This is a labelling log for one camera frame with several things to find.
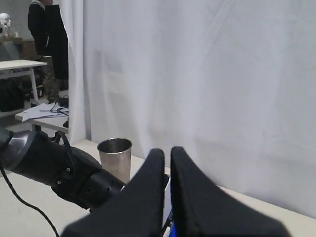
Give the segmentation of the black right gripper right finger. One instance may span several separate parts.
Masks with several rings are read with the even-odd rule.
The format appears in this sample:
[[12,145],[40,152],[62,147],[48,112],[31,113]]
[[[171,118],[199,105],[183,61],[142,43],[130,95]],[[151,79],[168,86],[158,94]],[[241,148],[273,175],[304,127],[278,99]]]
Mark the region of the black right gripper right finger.
[[285,225],[220,189],[184,148],[171,150],[171,200],[179,237],[289,237]]

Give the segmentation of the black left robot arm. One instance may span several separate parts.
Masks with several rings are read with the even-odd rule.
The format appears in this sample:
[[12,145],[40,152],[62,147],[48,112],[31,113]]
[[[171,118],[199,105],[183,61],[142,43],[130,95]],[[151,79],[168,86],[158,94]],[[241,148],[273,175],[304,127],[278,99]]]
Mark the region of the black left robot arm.
[[83,209],[96,209],[118,194],[125,183],[87,152],[62,145],[38,131],[0,130],[0,162],[5,170],[48,185],[58,197]]

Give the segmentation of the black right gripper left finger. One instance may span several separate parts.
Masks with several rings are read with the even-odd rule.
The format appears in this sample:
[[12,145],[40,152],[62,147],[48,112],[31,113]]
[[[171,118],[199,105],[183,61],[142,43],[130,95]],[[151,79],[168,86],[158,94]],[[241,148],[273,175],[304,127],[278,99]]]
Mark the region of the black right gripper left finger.
[[64,237],[159,237],[164,208],[164,152],[150,150],[123,190],[91,214],[69,224]]

